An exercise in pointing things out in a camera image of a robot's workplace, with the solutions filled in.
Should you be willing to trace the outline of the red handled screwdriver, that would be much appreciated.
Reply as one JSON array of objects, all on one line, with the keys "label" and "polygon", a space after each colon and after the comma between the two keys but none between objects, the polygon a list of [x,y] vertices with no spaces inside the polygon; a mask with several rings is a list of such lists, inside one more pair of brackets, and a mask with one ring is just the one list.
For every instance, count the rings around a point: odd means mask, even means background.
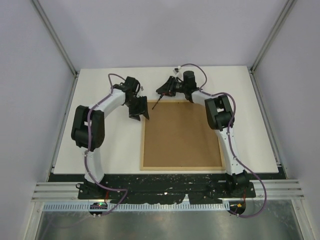
[{"label": "red handled screwdriver", "polygon": [[153,107],[152,107],[152,109],[151,110],[153,110],[156,106],[157,106],[157,104],[159,103],[159,101],[163,98],[163,94],[161,94],[160,96],[159,96],[159,98],[158,98],[158,100],[155,102],[155,104],[153,105]]}]

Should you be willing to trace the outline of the wooden picture frame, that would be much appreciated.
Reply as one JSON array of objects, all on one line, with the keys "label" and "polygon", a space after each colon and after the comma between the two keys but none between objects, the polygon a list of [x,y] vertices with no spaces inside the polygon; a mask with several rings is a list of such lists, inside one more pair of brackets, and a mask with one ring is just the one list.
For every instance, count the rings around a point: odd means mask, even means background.
[{"label": "wooden picture frame", "polygon": [[140,170],[224,171],[221,142],[204,106],[183,100],[148,102],[141,129]]}]

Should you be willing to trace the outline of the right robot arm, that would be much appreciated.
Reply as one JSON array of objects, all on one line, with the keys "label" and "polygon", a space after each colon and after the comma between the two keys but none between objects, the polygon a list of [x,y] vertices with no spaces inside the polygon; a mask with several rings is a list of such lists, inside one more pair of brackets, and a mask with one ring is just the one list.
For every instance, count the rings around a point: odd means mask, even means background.
[{"label": "right robot arm", "polygon": [[195,73],[187,70],[183,73],[178,68],[174,75],[156,90],[160,97],[174,97],[184,94],[187,101],[205,107],[209,127],[217,135],[225,160],[226,192],[231,197],[241,196],[250,185],[246,167],[238,158],[238,150],[234,136],[235,106],[234,99],[228,93],[206,93],[197,86]]}]

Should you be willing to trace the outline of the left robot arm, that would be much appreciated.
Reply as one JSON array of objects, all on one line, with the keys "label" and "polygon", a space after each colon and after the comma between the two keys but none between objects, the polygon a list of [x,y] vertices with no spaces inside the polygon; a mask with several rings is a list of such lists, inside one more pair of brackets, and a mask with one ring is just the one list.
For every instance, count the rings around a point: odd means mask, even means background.
[{"label": "left robot arm", "polygon": [[111,84],[110,91],[101,100],[91,106],[79,105],[74,114],[71,139],[77,147],[83,149],[85,183],[89,184],[89,193],[96,199],[102,199],[107,191],[125,192],[123,188],[110,188],[103,183],[105,173],[102,170],[100,147],[106,131],[105,119],[121,106],[128,108],[130,119],[141,121],[141,116],[149,119],[146,96],[140,96],[141,83],[128,76],[124,82]]}]

